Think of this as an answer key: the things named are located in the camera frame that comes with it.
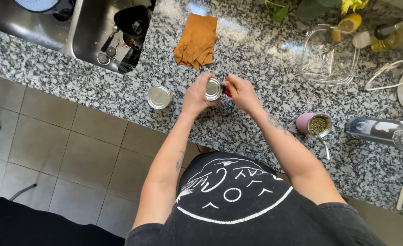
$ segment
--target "yellow oil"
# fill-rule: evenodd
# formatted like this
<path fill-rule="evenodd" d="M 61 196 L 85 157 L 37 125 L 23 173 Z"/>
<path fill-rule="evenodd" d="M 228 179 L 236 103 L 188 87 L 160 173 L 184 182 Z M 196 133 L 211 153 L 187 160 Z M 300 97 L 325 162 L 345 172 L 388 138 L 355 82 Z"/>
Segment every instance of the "yellow oil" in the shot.
<path fill-rule="evenodd" d="M 384 40 L 376 40 L 372 45 L 373 51 L 389 51 L 403 46 L 403 26 L 390 34 Z"/>

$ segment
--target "hand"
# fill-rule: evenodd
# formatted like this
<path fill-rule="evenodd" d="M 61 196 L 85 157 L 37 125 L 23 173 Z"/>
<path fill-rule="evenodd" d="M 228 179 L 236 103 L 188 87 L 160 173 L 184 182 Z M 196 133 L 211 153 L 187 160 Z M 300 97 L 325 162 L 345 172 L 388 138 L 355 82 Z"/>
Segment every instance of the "hand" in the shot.
<path fill-rule="evenodd" d="M 243 80 L 234 74 L 229 74 L 223 85 L 230 90 L 231 98 L 235 102 L 235 105 L 246 113 L 251 114 L 257 109 L 262 109 L 250 81 Z"/>
<path fill-rule="evenodd" d="M 195 119 L 206 108 L 218 104 L 220 98 L 215 101 L 208 101 L 206 98 L 206 85 L 208 84 L 208 79 L 211 77 L 215 77 L 215 75 L 200 74 L 195 79 L 195 82 L 189 86 L 183 98 L 182 114 Z"/>

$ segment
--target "white electrical cord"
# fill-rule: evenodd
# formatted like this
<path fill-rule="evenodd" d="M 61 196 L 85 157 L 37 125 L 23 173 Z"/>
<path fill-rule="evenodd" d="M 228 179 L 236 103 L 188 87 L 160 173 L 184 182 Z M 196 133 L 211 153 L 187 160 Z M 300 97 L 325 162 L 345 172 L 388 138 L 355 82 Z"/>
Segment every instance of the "white electrical cord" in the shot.
<path fill-rule="evenodd" d="M 369 88 L 368 86 L 371 84 L 371 82 L 377 77 L 377 76 L 379 76 L 381 73 L 383 73 L 383 72 L 387 72 L 387 71 L 390 71 L 391 69 L 393 69 L 393 68 L 396 68 L 397 66 L 396 66 L 396 64 L 398 64 L 398 63 L 403 63 L 403 60 L 400 60 L 400 61 L 396 61 L 396 62 L 393 62 L 393 63 L 391 63 L 391 64 L 385 64 L 383 67 L 381 67 L 381 69 L 379 69 L 374 75 L 373 75 L 373 77 L 369 80 L 369 81 L 367 81 L 367 83 L 365 83 L 365 90 L 366 91 L 376 91 L 376 90 L 381 90 L 381 89 L 388 89 L 388 88 L 393 88 L 393 87 L 397 87 L 397 86 L 399 86 L 399 85 L 403 85 L 403 81 L 402 82 L 400 82 L 400 83 L 398 83 L 398 84 L 395 84 L 395 85 L 389 85 L 389 86 L 383 86 L 383 87 L 377 87 L 377 88 Z"/>

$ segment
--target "yellow flower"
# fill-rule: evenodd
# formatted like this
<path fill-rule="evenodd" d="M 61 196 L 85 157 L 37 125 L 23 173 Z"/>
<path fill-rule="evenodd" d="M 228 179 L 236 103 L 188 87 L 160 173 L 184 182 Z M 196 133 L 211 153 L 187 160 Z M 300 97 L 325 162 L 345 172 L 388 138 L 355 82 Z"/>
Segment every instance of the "yellow flower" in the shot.
<path fill-rule="evenodd" d="M 353 12 L 355 12 L 356 9 L 363 9 L 367 3 L 368 0 L 343 0 L 341 4 L 341 14 L 347 14 L 349 8 L 352 8 Z"/>

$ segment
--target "granite countertop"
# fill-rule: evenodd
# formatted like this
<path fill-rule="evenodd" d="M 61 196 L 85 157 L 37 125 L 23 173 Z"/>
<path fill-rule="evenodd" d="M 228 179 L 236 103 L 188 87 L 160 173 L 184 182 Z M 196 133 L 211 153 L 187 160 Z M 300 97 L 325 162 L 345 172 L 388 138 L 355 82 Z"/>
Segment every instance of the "granite countertop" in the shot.
<path fill-rule="evenodd" d="M 356 77 L 348 86 L 307 84 L 298 76 L 296 65 L 306 30 L 318 23 L 335 24 L 340 15 L 334 10 L 311 23 L 302 23 L 295 16 L 295 4 L 293 1 L 288 15 L 278 24 L 268 18 L 264 5 L 254 1 L 159 0 L 139 64 L 128 74 L 117 74 L 0 32 L 0 76 L 167 133 L 180 114 L 188 80 L 194 81 L 200 72 L 220 78 L 235 73 L 253 82 L 264 108 L 321 160 L 341 194 L 395 210 L 403 183 L 403 150 L 350 138 L 344 125 L 358 115 L 403 120 L 395 89 L 363 89 L 379 67 L 403 59 L 403 49 L 391 53 L 361 50 Z M 370 6 L 368 11 L 381 16 L 388 10 L 380 4 L 384 3 Z M 190 12 L 218 17 L 215 63 L 199 72 L 178 66 L 172 54 Z M 381 75 L 376 83 L 394 84 L 402 72 Z M 173 102 L 164 110 L 152 109 L 145 99 L 155 85 L 166 86 L 174 94 Z M 305 112 L 332 117 L 334 126 L 326 137 L 331 161 L 324 158 L 316 138 L 298 133 L 295 120 Z M 197 118 L 189 139 L 254 158 L 281 171 L 259 128 L 225 96 L 217 107 Z"/>

